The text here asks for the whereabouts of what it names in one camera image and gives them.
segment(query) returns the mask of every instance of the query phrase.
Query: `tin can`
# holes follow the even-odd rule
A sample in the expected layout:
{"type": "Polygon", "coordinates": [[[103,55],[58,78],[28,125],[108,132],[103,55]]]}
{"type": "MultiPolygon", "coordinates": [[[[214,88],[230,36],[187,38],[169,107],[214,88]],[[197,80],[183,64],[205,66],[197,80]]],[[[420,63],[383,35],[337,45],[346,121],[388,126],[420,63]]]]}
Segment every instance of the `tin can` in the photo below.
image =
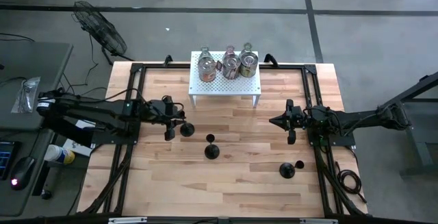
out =
{"type": "Polygon", "coordinates": [[[252,77],[255,75],[259,58],[253,52],[246,52],[240,58],[242,65],[240,66],[240,74],[244,77],[252,77]]]}
{"type": "Polygon", "coordinates": [[[198,61],[199,78],[204,82],[211,82],[216,78],[216,62],[210,57],[198,61]]]}
{"type": "Polygon", "coordinates": [[[222,61],[222,73],[227,79],[236,79],[239,77],[240,59],[235,54],[229,54],[224,57],[222,61]]]}

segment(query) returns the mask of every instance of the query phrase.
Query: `wooden table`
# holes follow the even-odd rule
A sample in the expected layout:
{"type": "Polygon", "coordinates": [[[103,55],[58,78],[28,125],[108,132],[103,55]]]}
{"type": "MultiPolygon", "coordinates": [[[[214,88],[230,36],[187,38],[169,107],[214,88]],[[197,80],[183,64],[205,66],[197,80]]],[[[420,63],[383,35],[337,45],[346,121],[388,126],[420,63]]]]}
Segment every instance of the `wooden table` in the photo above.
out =
{"type": "MultiPolygon", "coordinates": [[[[324,105],[343,110],[335,67],[316,66],[324,105]]],[[[126,89],[130,68],[131,62],[114,63],[107,96],[126,89]]],[[[287,132],[268,122],[284,112],[287,98],[305,107],[299,71],[261,70],[262,94],[257,108],[252,107],[251,97],[199,97],[193,109],[188,84],[189,69],[147,70],[145,99],[171,95],[173,101],[185,105],[196,132],[185,138],[176,129],[176,137],[166,142],[163,126],[142,125],[131,161],[123,215],[323,216],[315,158],[306,132],[297,129],[295,145],[288,145],[287,132]],[[204,156],[208,134],[215,135],[220,148],[215,160],[204,156]],[[292,179],[282,178],[280,165],[297,160],[305,163],[304,169],[297,169],[292,179]]],[[[113,152],[113,145],[104,145],[92,154],[78,211],[87,208],[106,185],[113,152]]],[[[333,147],[333,155],[342,169],[359,173],[349,150],[333,147]]],[[[327,188],[335,210],[333,190],[327,188]]],[[[118,191],[114,194],[113,206],[118,191]]],[[[358,196],[349,197],[367,212],[358,196]]]]}

